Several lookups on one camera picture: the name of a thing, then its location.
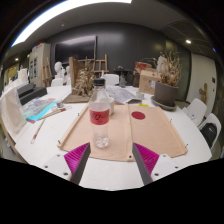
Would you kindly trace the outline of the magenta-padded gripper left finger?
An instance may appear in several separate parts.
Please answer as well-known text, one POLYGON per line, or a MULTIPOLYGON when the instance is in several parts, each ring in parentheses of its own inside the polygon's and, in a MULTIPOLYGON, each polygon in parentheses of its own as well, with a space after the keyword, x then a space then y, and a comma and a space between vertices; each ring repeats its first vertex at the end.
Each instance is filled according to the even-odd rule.
POLYGON ((54 175, 79 184, 90 152, 90 144, 85 143, 65 155, 56 154, 42 168, 54 175))

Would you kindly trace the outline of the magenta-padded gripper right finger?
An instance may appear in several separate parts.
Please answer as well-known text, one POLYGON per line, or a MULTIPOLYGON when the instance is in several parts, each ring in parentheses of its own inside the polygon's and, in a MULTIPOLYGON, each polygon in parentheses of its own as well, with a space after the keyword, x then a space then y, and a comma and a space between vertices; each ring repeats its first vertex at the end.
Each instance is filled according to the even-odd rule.
POLYGON ((144 185, 168 176, 181 169, 167 154, 158 155, 152 150, 134 143, 132 153, 135 157, 144 185))

